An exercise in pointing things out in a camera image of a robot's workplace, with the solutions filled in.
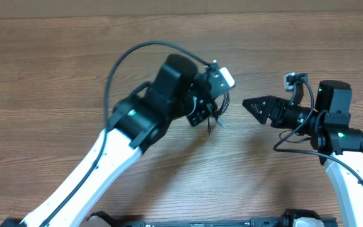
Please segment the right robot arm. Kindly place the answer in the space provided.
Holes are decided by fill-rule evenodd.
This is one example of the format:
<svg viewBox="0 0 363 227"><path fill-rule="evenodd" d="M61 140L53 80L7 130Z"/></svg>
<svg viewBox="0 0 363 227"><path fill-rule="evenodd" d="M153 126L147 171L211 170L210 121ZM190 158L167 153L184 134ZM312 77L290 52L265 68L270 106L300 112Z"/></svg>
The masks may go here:
<svg viewBox="0 0 363 227"><path fill-rule="evenodd" d="M276 96L245 99L242 105L261 124L271 121L277 129L290 133L280 138L273 149L285 153L281 144L291 136L306 136L312 150L290 149L290 153L315 155L325 168L337 197L344 226L363 226L363 132L349 126L352 89L348 83L323 80L318 93L311 93L309 107L301 106L307 79L289 76L287 100Z"/></svg>

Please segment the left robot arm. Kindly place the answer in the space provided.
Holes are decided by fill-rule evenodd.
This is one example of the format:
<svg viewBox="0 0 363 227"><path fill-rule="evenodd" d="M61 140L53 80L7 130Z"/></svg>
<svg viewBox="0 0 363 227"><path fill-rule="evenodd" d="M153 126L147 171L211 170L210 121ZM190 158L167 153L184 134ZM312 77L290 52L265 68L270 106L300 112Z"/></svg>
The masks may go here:
<svg viewBox="0 0 363 227"><path fill-rule="evenodd" d="M113 108L93 147L59 188L23 219L3 226L79 226L111 184L160 140L171 122L191 126L216 111L214 100L235 86L225 67L213 62L200 73L186 57L169 55L154 81L138 86Z"/></svg>

